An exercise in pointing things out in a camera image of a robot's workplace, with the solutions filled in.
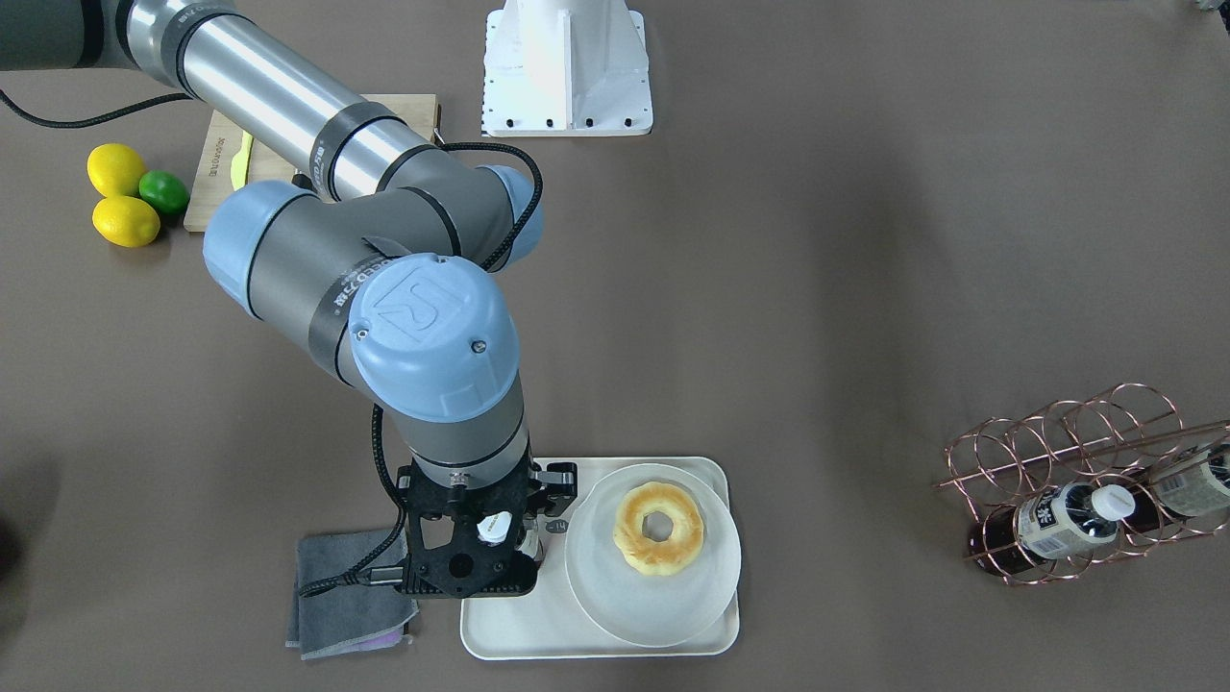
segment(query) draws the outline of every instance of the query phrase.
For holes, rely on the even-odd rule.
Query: white tray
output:
[[[729,488],[722,468],[705,457],[578,457],[535,458],[546,468],[576,462],[577,499],[563,516],[589,495],[606,474],[632,465],[657,463],[680,468],[708,483],[727,506]],[[547,520],[542,517],[545,527]],[[736,594],[722,617],[705,632],[675,647],[646,649],[603,632],[572,595],[563,569],[563,535],[541,532],[546,558],[534,591],[515,599],[467,599],[461,602],[461,643],[470,654],[488,661],[522,659],[601,659],[633,656],[713,656],[739,635],[739,597]]]

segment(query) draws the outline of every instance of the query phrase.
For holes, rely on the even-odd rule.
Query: towel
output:
[[[402,628],[418,613],[418,604],[391,586],[338,586],[311,599],[299,597],[299,585],[336,576],[380,545],[387,531],[312,536],[299,542],[294,604],[287,647],[303,660],[354,651],[387,649],[410,640]],[[406,557],[401,535],[373,565],[391,565]]]

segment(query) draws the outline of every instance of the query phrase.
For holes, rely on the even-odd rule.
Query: white bottle cap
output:
[[[513,526],[513,515],[509,513],[499,513],[498,515],[483,517],[478,522],[478,541],[488,546],[498,546],[504,542],[510,526]]]
[[[1132,515],[1137,509],[1137,499],[1122,486],[1106,486],[1093,492],[1090,498],[1093,511],[1106,521],[1119,521]]]

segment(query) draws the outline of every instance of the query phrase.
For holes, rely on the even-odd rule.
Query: tabletop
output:
[[[478,136],[493,0],[248,2],[358,92]],[[367,402],[250,318],[202,237],[108,245],[105,141],[191,178],[210,109],[0,112],[0,688],[1210,690],[1230,540],[1043,588],[963,562],[932,484],[989,417],[1144,382],[1230,417],[1230,36],[1183,0],[638,0],[646,136],[524,139],[546,231],[498,275],[536,454],[705,456],[743,545],[716,658],[283,648],[295,542],[390,526]],[[7,73],[71,119],[165,87]],[[472,165],[499,162],[461,154]],[[390,457],[403,447],[390,441]]]

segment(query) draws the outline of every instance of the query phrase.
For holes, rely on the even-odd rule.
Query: bottle label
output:
[[[1153,482],[1154,493],[1166,509],[1198,517],[1230,508],[1230,488],[1213,476],[1209,450],[1202,452],[1194,467]]]
[[[1096,538],[1080,531],[1064,508],[1065,490],[1052,488],[1017,510],[1017,541],[1039,558],[1057,560],[1114,541],[1114,536]]]

